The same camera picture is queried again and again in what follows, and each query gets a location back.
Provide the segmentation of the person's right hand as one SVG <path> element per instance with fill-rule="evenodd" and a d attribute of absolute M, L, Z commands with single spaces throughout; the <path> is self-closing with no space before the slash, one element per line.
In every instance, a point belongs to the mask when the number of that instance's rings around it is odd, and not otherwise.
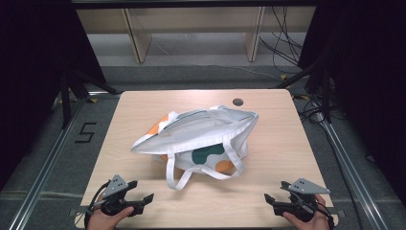
<path fill-rule="evenodd" d="M 330 230 L 328 224 L 328 217 L 326 216 L 327 209 L 325 207 L 326 201 L 320 196 L 315 196 L 318 203 L 318 211 L 314 213 L 312 220 L 303 222 L 296 218 L 294 215 L 284 212 L 282 216 L 297 230 Z"/>

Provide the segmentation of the black metal stand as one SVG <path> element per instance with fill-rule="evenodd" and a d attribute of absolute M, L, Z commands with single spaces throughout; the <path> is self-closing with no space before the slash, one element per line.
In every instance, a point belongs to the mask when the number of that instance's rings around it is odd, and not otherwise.
<path fill-rule="evenodd" d="M 121 91 L 109 86 L 107 83 L 96 80 L 75 69 L 65 70 L 59 82 L 62 99 L 63 128 L 66 128 L 72 120 L 70 93 L 73 92 L 78 99 L 87 99 L 90 96 L 89 91 L 85 87 L 87 82 L 97 86 L 99 89 L 102 89 L 109 94 L 121 94 Z"/>
<path fill-rule="evenodd" d="M 322 60 L 316 60 L 314 63 L 307 66 L 304 70 L 294 75 L 288 80 L 279 83 L 276 88 L 284 89 L 287 86 L 299 81 L 305 76 L 309 76 L 304 90 L 307 93 L 314 94 L 318 89 L 322 92 L 322 110 L 323 118 L 326 122 L 331 123 L 330 119 L 330 105 L 329 105 L 329 72 L 327 66 Z"/>

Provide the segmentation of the white tote bag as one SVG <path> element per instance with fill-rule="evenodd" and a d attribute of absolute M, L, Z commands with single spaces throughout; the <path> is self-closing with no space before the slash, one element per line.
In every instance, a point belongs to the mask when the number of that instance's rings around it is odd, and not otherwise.
<path fill-rule="evenodd" d="M 247 139 L 259 115 L 224 105 L 178 114 L 171 112 L 132 146 L 167 164 L 166 179 L 181 190 L 194 173 L 224 180 L 244 171 Z"/>

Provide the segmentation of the person's left hand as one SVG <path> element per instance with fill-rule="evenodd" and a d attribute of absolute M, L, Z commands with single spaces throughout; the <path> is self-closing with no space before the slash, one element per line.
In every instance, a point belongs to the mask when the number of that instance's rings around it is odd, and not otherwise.
<path fill-rule="evenodd" d="M 115 230 L 117 224 L 127 218 L 134 211 L 133 207 L 123 209 L 115 216 L 109 216 L 101 210 L 96 210 L 88 220 L 86 230 Z"/>

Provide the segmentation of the black curtain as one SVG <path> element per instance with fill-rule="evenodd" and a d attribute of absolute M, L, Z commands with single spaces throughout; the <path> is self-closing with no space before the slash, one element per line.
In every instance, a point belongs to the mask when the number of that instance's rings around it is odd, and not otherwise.
<path fill-rule="evenodd" d="M 406 206 L 406 0 L 320 0 L 299 61 L 326 62 L 341 106 Z"/>
<path fill-rule="evenodd" d="M 72 0 L 0 0 L 0 190 L 42 129 L 66 70 L 105 81 Z"/>

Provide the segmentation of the aluminium floor rail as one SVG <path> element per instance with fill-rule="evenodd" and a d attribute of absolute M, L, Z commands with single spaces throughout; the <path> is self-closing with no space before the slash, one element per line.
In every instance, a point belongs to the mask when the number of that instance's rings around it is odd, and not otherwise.
<path fill-rule="evenodd" d="M 73 115 L 63 123 L 62 101 L 28 155 L 0 191 L 0 230 L 79 230 L 84 196 L 119 97 L 97 92 L 70 101 Z"/>
<path fill-rule="evenodd" d="M 338 134 L 332 124 L 327 121 L 325 115 L 321 112 L 317 114 L 318 120 L 321 122 L 322 128 L 327 132 L 327 137 L 332 142 L 339 165 L 342 167 L 343 173 L 347 181 L 352 187 L 354 194 L 363 208 L 373 230 L 389 230 L 387 223 L 383 219 L 377 204 L 373 201 L 372 195 L 368 191 L 362 181 L 357 169 L 351 162 L 347 151 L 345 150 Z"/>

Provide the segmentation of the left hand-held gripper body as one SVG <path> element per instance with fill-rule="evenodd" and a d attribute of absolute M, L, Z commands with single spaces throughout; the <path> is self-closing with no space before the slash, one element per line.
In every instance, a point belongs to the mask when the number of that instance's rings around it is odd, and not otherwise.
<path fill-rule="evenodd" d="M 134 208 L 134 211 L 130 214 L 131 217 L 141 215 L 144 212 L 144 206 L 130 206 L 127 204 L 128 201 L 124 199 L 129 191 L 127 183 L 118 174 L 113 176 L 102 195 L 103 204 L 101 205 L 101 211 L 103 213 L 115 216 L 127 207 Z"/>

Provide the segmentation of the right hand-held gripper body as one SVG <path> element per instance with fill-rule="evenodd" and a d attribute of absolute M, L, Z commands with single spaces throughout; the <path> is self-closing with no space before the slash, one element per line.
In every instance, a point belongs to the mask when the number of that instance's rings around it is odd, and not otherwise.
<path fill-rule="evenodd" d="M 276 216 L 282 216 L 284 212 L 294 215 L 301 221 L 312 220 L 314 213 L 318 210 L 315 196 L 319 194 L 330 194 L 330 190 L 321 187 L 307 179 L 299 178 L 289 186 L 290 202 L 287 207 L 273 207 Z"/>

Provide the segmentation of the light wooden shelf unit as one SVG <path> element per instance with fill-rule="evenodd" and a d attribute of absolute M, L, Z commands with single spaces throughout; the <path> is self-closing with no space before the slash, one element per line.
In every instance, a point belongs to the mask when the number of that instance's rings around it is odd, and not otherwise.
<path fill-rule="evenodd" d="M 241 33 L 248 60 L 256 60 L 259 35 L 287 23 L 290 33 L 308 31 L 313 7 L 214 7 L 79 10 L 89 34 L 127 34 L 137 62 L 142 63 L 154 34 Z"/>

